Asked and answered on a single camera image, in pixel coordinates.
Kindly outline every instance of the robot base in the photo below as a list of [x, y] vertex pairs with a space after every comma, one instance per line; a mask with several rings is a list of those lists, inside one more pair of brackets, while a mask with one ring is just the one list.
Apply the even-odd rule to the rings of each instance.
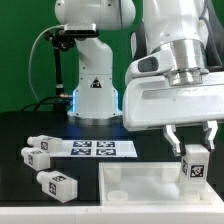
[[82, 117], [69, 116], [68, 115], [68, 120], [70, 122], [74, 122], [74, 123], [82, 124], [82, 125], [101, 126], [101, 125], [109, 125], [109, 124], [122, 122], [122, 115], [109, 117], [109, 118], [100, 118], [100, 119], [96, 119], [96, 118], [82, 118]]

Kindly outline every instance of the white block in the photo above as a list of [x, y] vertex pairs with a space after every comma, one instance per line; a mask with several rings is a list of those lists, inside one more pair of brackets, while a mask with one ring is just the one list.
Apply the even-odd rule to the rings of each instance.
[[34, 148], [23, 148], [21, 154], [24, 163], [36, 171], [50, 168], [50, 155], [45, 151]]
[[182, 157], [180, 184], [183, 192], [195, 194], [206, 185], [209, 163], [208, 150], [202, 145], [186, 145], [186, 155]]
[[62, 203], [77, 198], [78, 182], [57, 171], [40, 172], [37, 181], [42, 184], [42, 191]]
[[43, 149], [49, 153], [56, 153], [62, 150], [62, 139], [46, 135], [29, 137], [27, 143], [31, 146]]

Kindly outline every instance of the black and white pattern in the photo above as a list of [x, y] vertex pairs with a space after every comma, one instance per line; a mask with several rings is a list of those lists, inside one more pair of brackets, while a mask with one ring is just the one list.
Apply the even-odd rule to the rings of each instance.
[[37, 151], [33, 151], [33, 152], [31, 152], [31, 153], [34, 154], [34, 155], [39, 155], [39, 154], [41, 154], [42, 152], [39, 151], [39, 150], [37, 150]]
[[47, 142], [41, 142], [41, 149], [48, 150], [48, 143]]
[[56, 185], [49, 182], [49, 192], [56, 196]]
[[46, 137], [41, 141], [41, 149], [48, 150], [48, 142], [52, 140], [52, 137]]
[[112, 148], [114, 148], [115, 142], [97, 142], [97, 147], [105, 147], [105, 148], [112, 147]]
[[187, 172], [188, 172], [188, 164], [185, 160], [183, 160], [183, 164], [182, 164], [182, 171], [184, 172], [184, 174], [187, 176]]
[[66, 180], [67, 178], [63, 177], [63, 176], [57, 176], [57, 177], [53, 177], [52, 180], [55, 180], [56, 182], [61, 182], [63, 180]]
[[97, 156], [116, 156], [116, 149], [97, 149]]
[[92, 142], [88, 141], [75, 141], [73, 147], [92, 147]]
[[33, 166], [33, 157], [28, 155], [28, 163]]
[[204, 177], [204, 170], [205, 170], [205, 166], [204, 165], [192, 165], [191, 166], [191, 174], [190, 177], [191, 178], [201, 178]]
[[72, 149], [71, 155], [91, 155], [91, 149]]

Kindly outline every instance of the white box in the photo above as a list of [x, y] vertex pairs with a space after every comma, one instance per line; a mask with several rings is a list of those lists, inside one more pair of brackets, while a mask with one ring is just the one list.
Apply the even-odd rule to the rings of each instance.
[[21, 154], [24, 163], [36, 171], [50, 168], [50, 155], [39, 148], [23, 148]]

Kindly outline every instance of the paper sheet with markers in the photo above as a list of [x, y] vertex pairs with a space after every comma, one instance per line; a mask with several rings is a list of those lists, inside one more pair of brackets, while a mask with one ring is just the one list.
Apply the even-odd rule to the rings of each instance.
[[51, 157], [131, 157], [136, 158], [132, 141], [63, 140], [62, 151]]

